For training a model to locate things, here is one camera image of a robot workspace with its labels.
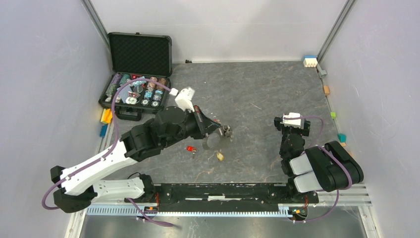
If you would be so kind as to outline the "yellow tag key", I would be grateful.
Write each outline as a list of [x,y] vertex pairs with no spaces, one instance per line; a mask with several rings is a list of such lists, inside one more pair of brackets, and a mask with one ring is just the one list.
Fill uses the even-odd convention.
[[217,152],[216,153],[216,157],[219,161],[223,161],[224,160],[224,155],[221,152]]

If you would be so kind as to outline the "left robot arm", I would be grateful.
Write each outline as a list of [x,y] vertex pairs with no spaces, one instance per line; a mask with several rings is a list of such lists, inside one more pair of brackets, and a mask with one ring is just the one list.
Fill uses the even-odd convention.
[[90,159],[71,168],[51,168],[51,179],[58,188],[53,193],[55,209],[74,213],[95,202],[129,198],[150,202],[156,195],[150,176],[120,180],[104,178],[157,156],[163,149],[188,137],[205,140],[213,133],[230,136],[230,126],[206,117],[198,106],[185,111],[176,106],[167,107]]

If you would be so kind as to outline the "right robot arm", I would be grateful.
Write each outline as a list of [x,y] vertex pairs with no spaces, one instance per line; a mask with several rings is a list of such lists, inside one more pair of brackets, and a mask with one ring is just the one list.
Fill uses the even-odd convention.
[[306,147],[311,116],[288,113],[274,118],[282,134],[279,155],[283,172],[289,177],[286,196],[299,202],[312,191],[345,190],[364,180],[362,167],[338,141]]

